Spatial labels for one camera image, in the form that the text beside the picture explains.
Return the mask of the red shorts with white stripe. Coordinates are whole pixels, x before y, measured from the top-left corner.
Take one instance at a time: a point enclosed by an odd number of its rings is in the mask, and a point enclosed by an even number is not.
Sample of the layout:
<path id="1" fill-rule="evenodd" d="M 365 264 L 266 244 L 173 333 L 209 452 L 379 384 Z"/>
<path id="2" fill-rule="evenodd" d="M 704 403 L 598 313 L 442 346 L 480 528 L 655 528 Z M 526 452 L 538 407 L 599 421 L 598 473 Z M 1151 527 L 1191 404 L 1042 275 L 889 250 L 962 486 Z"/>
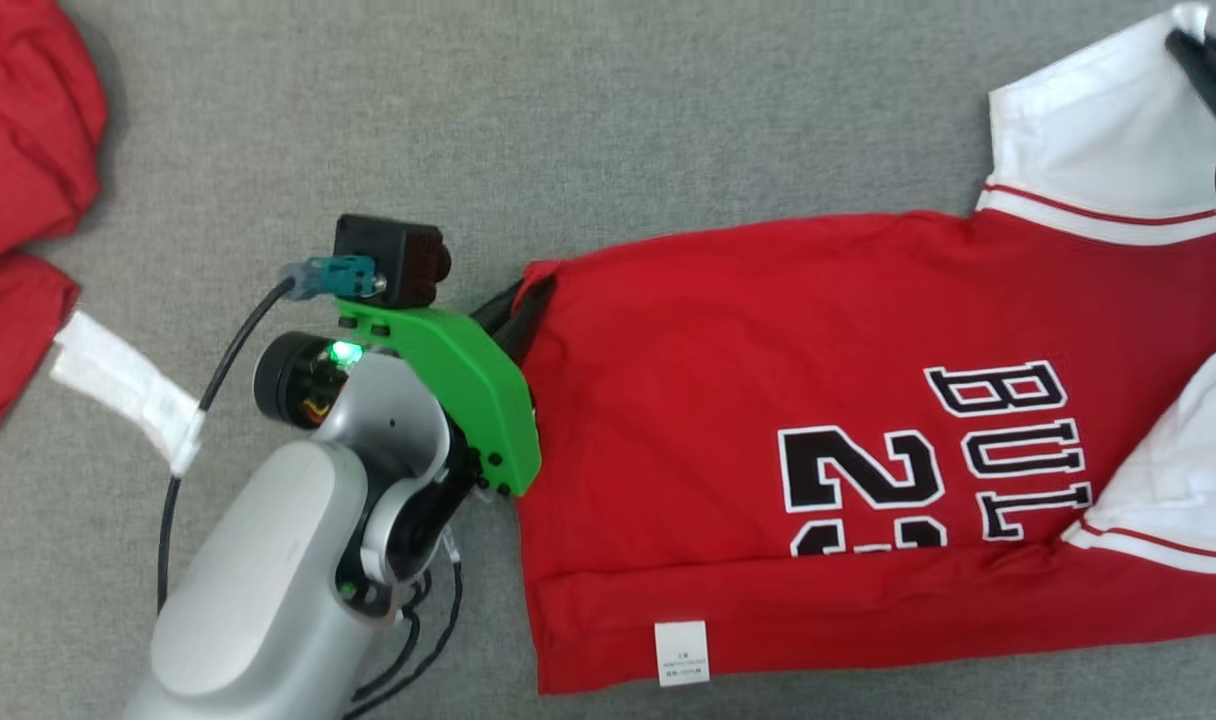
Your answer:
<path id="1" fill-rule="evenodd" d="M 58 0 L 0 0 L 0 423 L 79 288 L 28 243 L 77 231 L 100 191 L 108 106 Z"/>

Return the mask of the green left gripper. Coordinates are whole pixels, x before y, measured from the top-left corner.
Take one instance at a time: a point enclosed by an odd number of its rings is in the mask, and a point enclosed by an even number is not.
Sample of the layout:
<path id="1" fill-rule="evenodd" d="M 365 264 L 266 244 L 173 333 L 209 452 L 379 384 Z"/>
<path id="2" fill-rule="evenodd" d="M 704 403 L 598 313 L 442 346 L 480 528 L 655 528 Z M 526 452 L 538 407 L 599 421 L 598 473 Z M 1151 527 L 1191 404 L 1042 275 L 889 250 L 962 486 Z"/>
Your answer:
<path id="1" fill-rule="evenodd" d="M 483 461 L 492 489 L 512 496 L 529 491 L 541 466 L 529 384 L 518 365 L 556 291 L 556 277 L 529 287 L 516 282 L 471 311 L 471 317 L 434 309 L 384 309 L 337 300 L 340 317 L 355 322 L 367 345 L 334 403 L 358 401 L 355 418 L 376 427 L 378 450 L 402 461 L 413 478 L 428 479 L 447 459 L 454 421 Z"/>

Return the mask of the red and white basketball jersey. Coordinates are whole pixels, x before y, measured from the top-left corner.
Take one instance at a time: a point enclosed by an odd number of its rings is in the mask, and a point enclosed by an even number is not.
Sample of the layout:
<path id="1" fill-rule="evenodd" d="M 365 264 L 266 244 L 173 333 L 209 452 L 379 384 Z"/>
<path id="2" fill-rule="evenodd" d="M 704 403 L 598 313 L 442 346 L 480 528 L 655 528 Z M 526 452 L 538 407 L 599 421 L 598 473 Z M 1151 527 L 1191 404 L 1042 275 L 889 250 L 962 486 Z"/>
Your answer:
<path id="1" fill-rule="evenodd" d="M 1216 119 L 1181 2 L 989 96 L 968 216 L 527 268 L 544 694 L 1216 634 Z"/>

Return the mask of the white tape tag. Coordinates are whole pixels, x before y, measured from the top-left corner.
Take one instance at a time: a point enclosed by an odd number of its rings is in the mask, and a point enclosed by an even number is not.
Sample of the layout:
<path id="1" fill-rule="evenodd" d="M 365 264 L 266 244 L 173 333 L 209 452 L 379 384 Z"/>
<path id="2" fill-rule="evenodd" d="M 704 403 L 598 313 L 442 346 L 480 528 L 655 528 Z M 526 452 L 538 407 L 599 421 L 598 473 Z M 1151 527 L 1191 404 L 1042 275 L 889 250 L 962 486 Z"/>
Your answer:
<path id="1" fill-rule="evenodd" d="M 56 333 L 50 377 L 128 420 L 182 478 L 198 454 L 206 411 L 137 348 L 88 313 L 74 310 Z"/>

